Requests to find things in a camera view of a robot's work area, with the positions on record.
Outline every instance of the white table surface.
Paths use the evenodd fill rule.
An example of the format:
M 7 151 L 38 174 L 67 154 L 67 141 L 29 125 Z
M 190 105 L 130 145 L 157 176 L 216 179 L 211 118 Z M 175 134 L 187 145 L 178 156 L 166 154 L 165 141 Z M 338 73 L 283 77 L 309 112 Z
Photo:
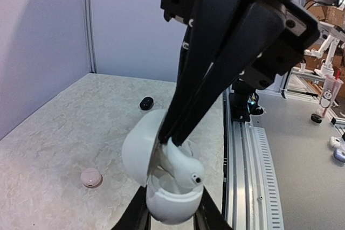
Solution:
M 0 141 L 0 229 L 111 229 L 138 188 L 122 165 L 126 135 L 155 100 L 167 108 L 174 83 L 89 74 Z M 200 147 L 205 186 L 220 208 L 223 109 L 219 99 L 190 139 Z M 80 173 L 97 168 L 103 183 L 85 188 Z M 191 221 L 152 229 L 192 229 Z

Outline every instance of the white wall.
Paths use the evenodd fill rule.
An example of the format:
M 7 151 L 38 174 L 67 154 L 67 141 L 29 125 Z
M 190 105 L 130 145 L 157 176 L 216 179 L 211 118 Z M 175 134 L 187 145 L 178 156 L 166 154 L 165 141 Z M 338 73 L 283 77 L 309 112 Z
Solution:
M 84 0 L 0 0 L 0 139 L 88 73 Z
M 92 0 L 98 73 L 175 81 L 185 26 L 161 0 Z

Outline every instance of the white earbud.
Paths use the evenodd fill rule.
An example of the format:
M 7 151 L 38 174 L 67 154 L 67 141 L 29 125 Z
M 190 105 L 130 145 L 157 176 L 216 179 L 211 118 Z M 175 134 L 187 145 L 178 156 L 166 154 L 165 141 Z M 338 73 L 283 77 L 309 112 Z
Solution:
M 194 189 L 203 184 L 204 166 L 199 160 L 185 155 L 171 138 L 167 144 L 161 144 L 160 149 L 161 167 L 174 177 L 178 185 Z

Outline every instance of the white lid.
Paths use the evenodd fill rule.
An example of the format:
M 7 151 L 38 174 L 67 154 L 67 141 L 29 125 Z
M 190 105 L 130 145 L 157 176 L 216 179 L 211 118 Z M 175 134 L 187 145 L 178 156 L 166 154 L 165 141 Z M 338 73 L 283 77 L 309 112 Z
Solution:
M 129 175 L 141 186 L 148 180 L 153 152 L 156 150 L 156 136 L 165 110 L 153 110 L 145 114 L 138 124 L 127 135 L 122 147 L 123 164 Z

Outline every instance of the gray floor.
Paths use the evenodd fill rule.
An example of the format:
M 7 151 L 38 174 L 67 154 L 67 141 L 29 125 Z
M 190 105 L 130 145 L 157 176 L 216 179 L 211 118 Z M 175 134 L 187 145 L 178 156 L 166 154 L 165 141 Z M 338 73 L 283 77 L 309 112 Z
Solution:
M 345 168 L 327 145 L 335 128 L 310 120 L 314 103 L 261 94 L 260 104 L 266 113 L 253 124 L 267 133 L 285 230 L 345 229 Z
M 332 110 L 338 117 L 344 118 L 344 116 L 341 115 L 341 113 L 345 115 L 345 98 L 337 97 L 336 102 L 339 104 L 339 107 L 333 107 Z

